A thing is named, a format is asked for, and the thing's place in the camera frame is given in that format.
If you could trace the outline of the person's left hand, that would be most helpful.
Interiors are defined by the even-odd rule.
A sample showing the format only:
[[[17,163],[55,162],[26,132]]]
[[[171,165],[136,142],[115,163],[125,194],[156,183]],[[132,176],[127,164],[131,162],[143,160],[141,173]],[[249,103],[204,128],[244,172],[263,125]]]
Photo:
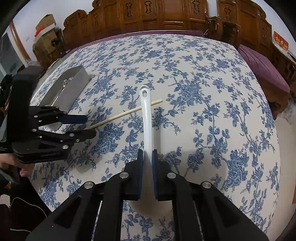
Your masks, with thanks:
[[[20,168],[21,177],[30,176],[34,170],[34,164],[23,164],[13,154],[0,154],[0,156],[1,169],[3,170],[7,170],[12,166]]]

